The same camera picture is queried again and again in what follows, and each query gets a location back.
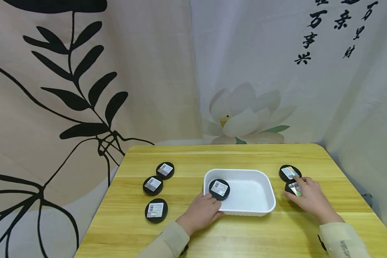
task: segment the black round container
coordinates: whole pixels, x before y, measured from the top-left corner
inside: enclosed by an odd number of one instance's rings
[[[163,180],[158,176],[148,177],[145,182],[143,182],[142,188],[147,195],[157,195],[163,189]]]
[[[283,165],[279,170],[279,177],[281,177],[284,182],[291,181],[293,176],[302,177],[302,174],[298,168],[291,165]]]
[[[285,191],[292,193],[296,196],[301,196],[301,188],[295,180],[290,180],[285,184]]]
[[[156,174],[162,179],[169,179],[175,174],[175,166],[170,162],[163,162],[156,167]]]
[[[160,223],[166,218],[167,210],[168,206],[164,199],[154,199],[145,208],[145,218],[152,223]]]
[[[209,185],[209,192],[213,198],[218,201],[223,201],[228,198],[229,192],[231,192],[231,188],[229,184],[222,179],[215,179]]]

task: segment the wooden table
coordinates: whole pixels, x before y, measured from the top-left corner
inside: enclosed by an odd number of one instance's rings
[[[159,195],[144,195],[142,183],[164,161],[175,165],[174,176],[164,182]],[[387,257],[387,228],[316,144],[134,146],[126,153],[75,257],[135,257],[185,212],[202,192],[205,173],[213,168],[264,172],[277,206],[264,217],[222,217],[191,237],[186,257],[328,257],[317,238],[316,220],[282,196],[285,183],[278,170],[283,164],[294,165],[303,176],[320,182],[332,206],[356,229],[370,255]],[[163,198],[169,206],[166,220],[159,224],[144,217],[145,206],[154,198]]]

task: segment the hand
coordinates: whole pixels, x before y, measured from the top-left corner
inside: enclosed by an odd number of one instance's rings
[[[176,222],[191,236],[195,231],[206,228],[223,216],[224,213],[218,211],[220,208],[221,202],[212,198],[210,193],[207,195],[200,193]]]
[[[318,182],[312,181],[309,177],[300,178],[296,176],[294,180],[300,186],[302,196],[284,191],[283,194],[289,200],[295,202],[304,211],[314,215],[321,225],[331,222],[344,222],[343,218],[332,208]]]

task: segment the plant stem illustration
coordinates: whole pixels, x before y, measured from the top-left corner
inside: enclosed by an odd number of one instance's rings
[[[107,6],[106,0],[95,0],[95,1],[92,1],[91,3],[71,0],[71,1],[60,3],[60,5],[57,5],[57,6],[53,5],[52,1],[46,1],[46,0],[42,1],[42,3],[40,4],[37,4],[35,0],[25,0],[25,1],[4,0],[4,1],[16,8],[27,10],[27,11],[33,11],[36,13],[50,14],[50,13],[63,13],[66,11],[72,12],[71,13],[72,30],[71,30],[70,43],[68,47],[65,46],[65,44],[60,40],[60,38],[58,38],[57,35],[55,35],[53,32],[51,32],[50,30],[44,27],[37,27],[37,29],[46,41],[40,41],[31,37],[28,37],[26,35],[23,36],[23,40],[32,46],[44,48],[54,53],[65,55],[66,62],[68,65],[68,71],[56,65],[52,60],[45,57],[43,54],[36,51],[32,51],[32,54],[47,68],[49,68],[51,71],[56,73],[61,78],[65,79],[68,83],[72,84],[76,92],[56,89],[56,88],[48,88],[48,87],[42,87],[41,89],[54,94],[61,101],[63,101],[63,103],[67,107],[69,107],[74,111],[84,111],[86,109],[90,109],[99,120],[99,122],[97,123],[85,122],[85,121],[73,119],[67,115],[61,114],[58,111],[48,108],[46,104],[36,99],[27,90],[27,88],[22,83],[20,83],[20,81],[18,81],[14,76],[12,76],[10,73],[8,73],[7,71],[3,70],[3,68],[0,67],[0,73],[6,76],[9,80],[11,80],[17,87],[19,87],[22,90],[22,92],[28,98],[30,98],[30,100],[34,104],[38,105],[40,108],[43,108],[57,115],[58,117],[61,117],[63,119],[66,119],[68,121],[75,123],[73,126],[71,126],[70,128],[60,133],[59,135],[60,139],[86,137],[86,139],[83,139],[82,141],[76,144],[76,146],[71,150],[71,152],[63,160],[60,166],[55,170],[52,176],[43,185],[40,185],[36,182],[32,182],[29,180],[0,174],[0,181],[12,182],[19,185],[30,185],[36,188],[36,191],[0,190],[0,194],[12,193],[12,194],[22,194],[27,196],[23,201],[19,202],[18,204],[15,204],[12,207],[9,207],[8,209],[5,209],[3,211],[0,211],[0,222],[3,221],[10,214],[14,212],[16,213],[15,218],[12,219],[11,224],[9,225],[7,230],[4,232],[2,236],[0,236],[0,244],[1,242],[4,241],[4,239],[6,239],[5,254],[4,254],[5,257],[6,258],[9,257],[9,242],[10,242],[10,236],[13,228],[20,221],[20,219],[22,219],[22,217],[29,211],[29,209],[33,206],[34,202],[39,201],[38,220],[37,220],[35,231],[37,231],[37,234],[38,234],[38,239],[39,239],[38,245],[40,247],[41,253],[43,257],[47,258],[49,256],[46,253],[46,250],[44,248],[42,234],[40,231],[40,222],[41,222],[43,207],[55,209],[57,212],[61,212],[63,215],[66,216],[66,218],[68,218],[75,232],[76,247],[79,247],[79,230],[78,230],[78,226],[75,218],[71,215],[69,211],[59,206],[58,204],[48,201],[44,197],[44,190],[46,189],[48,184],[55,178],[55,176],[63,168],[63,166],[66,164],[69,158],[71,158],[71,155],[77,150],[77,148],[82,143],[87,141],[97,142],[96,147],[97,147],[98,155],[101,157],[104,157],[104,159],[106,160],[107,178],[108,178],[107,183],[109,186],[110,185],[110,162],[111,161],[114,162],[114,164],[117,166],[120,165],[120,161],[115,160],[114,156],[112,155],[112,151],[114,150],[115,152],[119,152],[120,154],[125,155],[125,152],[120,146],[119,141],[126,142],[130,140],[135,140],[140,142],[146,142],[152,145],[154,144],[145,139],[124,138],[118,131],[112,129],[112,121],[115,115],[117,114],[118,109],[120,109],[120,107],[128,98],[128,92],[126,91],[118,92],[109,100],[105,108],[104,117],[101,114],[98,114],[98,112],[96,111],[95,107],[98,104],[99,97],[101,96],[104,89],[106,89],[108,84],[113,79],[115,79],[115,77],[117,76],[116,72],[108,73],[102,76],[100,79],[98,79],[90,87],[87,98],[83,94],[83,86],[80,85],[79,79],[96,62],[98,57],[102,54],[102,52],[104,51],[103,46],[101,45],[94,46],[85,55],[82,61],[79,62],[79,65],[77,65],[76,68],[72,67],[72,53],[74,52],[74,50],[82,46],[83,44],[87,43],[87,41],[89,41],[94,35],[96,35],[96,33],[98,33],[98,31],[102,27],[101,21],[93,22],[90,25],[88,25],[75,39],[75,14],[78,12],[98,13],[98,12],[104,11]]]

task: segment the white plastic tray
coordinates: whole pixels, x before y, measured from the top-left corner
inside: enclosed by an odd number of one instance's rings
[[[253,169],[212,169],[205,174],[204,195],[215,179],[223,179],[231,188],[220,211],[226,215],[264,216],[277,204],[266,174]]]

